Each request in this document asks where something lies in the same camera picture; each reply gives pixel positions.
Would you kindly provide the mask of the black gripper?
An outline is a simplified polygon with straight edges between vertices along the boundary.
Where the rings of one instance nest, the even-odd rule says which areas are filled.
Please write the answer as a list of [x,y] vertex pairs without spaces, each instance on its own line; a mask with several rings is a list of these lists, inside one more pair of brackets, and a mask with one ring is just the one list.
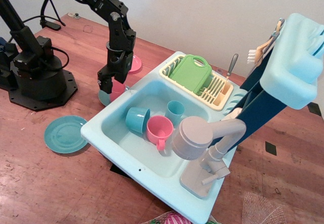
[[97,73],[98,85],[100,90],[111,94],[112,78],[120,83],[126,81],[129,70],[132,66],[133,52],[125,50],[114,50],[110,44],[106,43],[107,48],[107,63]]

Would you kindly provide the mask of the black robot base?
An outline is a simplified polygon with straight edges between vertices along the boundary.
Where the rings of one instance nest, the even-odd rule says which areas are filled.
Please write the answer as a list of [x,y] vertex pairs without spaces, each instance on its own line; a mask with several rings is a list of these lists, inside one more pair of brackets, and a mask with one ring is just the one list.
[[38,36],[45,52],[39,71],[28,74],[20,68],[33,57],[18,52],[14,43],[1,44],[1,89],[8,91],[12,103],[33,111],[42,111],[65,105],[76,93],[77,85],[71,72],[64,70],[60,59],[54,55],[51,40]]

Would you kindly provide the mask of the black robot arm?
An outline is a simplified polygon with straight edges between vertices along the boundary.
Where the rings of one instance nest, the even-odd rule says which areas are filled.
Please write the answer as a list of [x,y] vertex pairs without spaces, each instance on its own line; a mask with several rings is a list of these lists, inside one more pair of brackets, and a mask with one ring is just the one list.
[[[131,29],[126,5],[119,0],[81,0],[92,11],[108,23],[109,42],[107,45],[107,64],[98,72],[98,85],[106,93],[112,92],[113,82],[123,83],[132,65],[136,33]],[[22,54],[26,59],[14,59],[18,75],[32,79],[34,75],[48,71],[61,71],[62,67],[51,66],[45,58],[45,51],[26,26],[9,0],[1,0],[1,17],[10,29]]]

